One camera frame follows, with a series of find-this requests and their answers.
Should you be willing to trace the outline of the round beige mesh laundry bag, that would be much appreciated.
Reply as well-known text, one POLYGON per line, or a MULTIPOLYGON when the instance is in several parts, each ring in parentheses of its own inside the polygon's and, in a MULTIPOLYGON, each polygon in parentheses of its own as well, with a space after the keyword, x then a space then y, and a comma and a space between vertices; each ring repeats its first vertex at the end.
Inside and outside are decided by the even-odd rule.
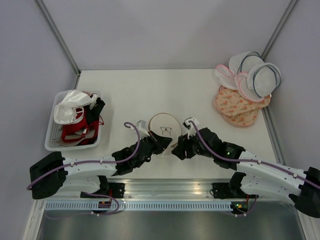
POLYGON ((161 137, 171 138, 168 147, 160 154, 166 158, 178 144, 178 138, 182 135, 182 128, 178 120, 169 113, 158 113, 154 115, 148 123, 148 129, 161 137))

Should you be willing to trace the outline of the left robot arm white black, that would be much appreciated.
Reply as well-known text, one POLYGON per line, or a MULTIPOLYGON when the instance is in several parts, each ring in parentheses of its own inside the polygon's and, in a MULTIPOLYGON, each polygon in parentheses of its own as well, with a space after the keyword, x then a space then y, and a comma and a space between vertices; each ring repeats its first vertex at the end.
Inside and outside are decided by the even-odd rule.
POLYGON ((172 142, 172 138, 153 131, 148 134, 134 145, 96 159, 72 159, 63 157, 60 151, 52 152, 30 167, 27 190, 35 200, 63 192, 104 198, 109 193, 108 178, 132 173, 150 162, 153 155, 162 154, 172 142))

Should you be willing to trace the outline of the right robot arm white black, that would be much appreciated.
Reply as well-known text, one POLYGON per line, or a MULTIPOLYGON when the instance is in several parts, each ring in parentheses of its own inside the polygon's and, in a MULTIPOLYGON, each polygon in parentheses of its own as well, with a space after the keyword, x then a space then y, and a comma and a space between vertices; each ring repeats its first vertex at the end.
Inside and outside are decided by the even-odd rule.
POLYGON ((180 160, 196 155, 211 158, 224 169, 234 170, 228 183, 228 192, 277 199, 293 205, 301 213, 320 217, 320 171, 307 170, 271 163, 234 143, 225 142, 208 128, 196 134, 182 135, 171 152, 180 160))

